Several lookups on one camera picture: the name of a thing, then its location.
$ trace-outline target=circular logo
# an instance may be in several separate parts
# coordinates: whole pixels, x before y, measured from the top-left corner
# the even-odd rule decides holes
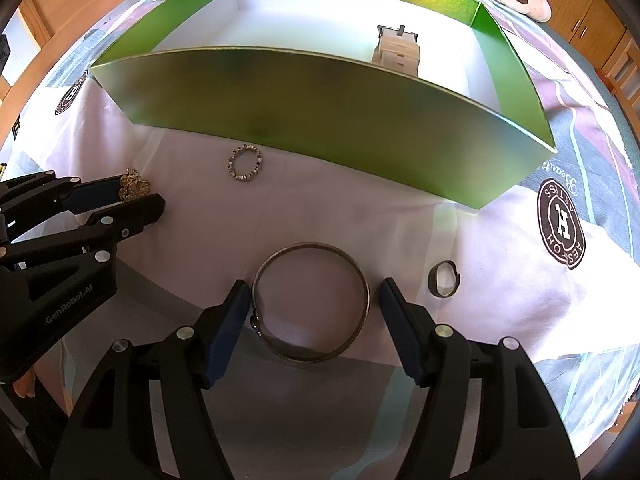
[[[62,96],[62,99],[60,99],[58,106],[56,106],[56,115],[60,115],[73,104],[76,96],[78,95],[78,92],[86,81],[87,75],[88,71],[85,70],[84,73],[76,80],[76,82],[71,85],[71,88],[65,92],[65,94]]]
[[[584,256],[584,232],[569,193],[552,178],[538,191],[538,225],[549,254],[575,269]]]

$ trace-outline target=gold brooch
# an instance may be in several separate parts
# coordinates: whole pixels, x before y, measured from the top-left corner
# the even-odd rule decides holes
[[[129,202],[137,198],[142,198],[149,194],[151,183],[140,178],[140,174],[135,168],[129,168],[127,174],[120,178],[120,190],[118,196],[123,202]]]

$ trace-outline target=black ring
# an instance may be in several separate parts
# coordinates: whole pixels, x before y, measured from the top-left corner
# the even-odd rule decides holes
[[[453,270],[453,274],[456,277],[456,284],[453,286],[453,290],[449,294],[445,295],[440,294],[440,291],[438,290],[438,269],[442,264],[449,264],[451,269]],[[443,262],[436,264],[433,269],[429,271],[427,284],[429,287],[429,292],[437,298],[450,298],[451,296],[453,296],[460,286],[460,273],[458,272],[456,264],[451,260],[444,260]]]

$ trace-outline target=wooden chair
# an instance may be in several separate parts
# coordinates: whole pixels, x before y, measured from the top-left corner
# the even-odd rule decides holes
[[[629,31],[623,36],[598,76],[620,103],[636,139],[640,140],[640,117],[635,106],[640,102],[640,50]]]

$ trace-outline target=wooden headboard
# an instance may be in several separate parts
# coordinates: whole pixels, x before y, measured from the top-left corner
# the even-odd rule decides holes
[[[40,49],[0,104],[0,146],[29,97],[62,55],[124,0],[23,0],[20,17]]]

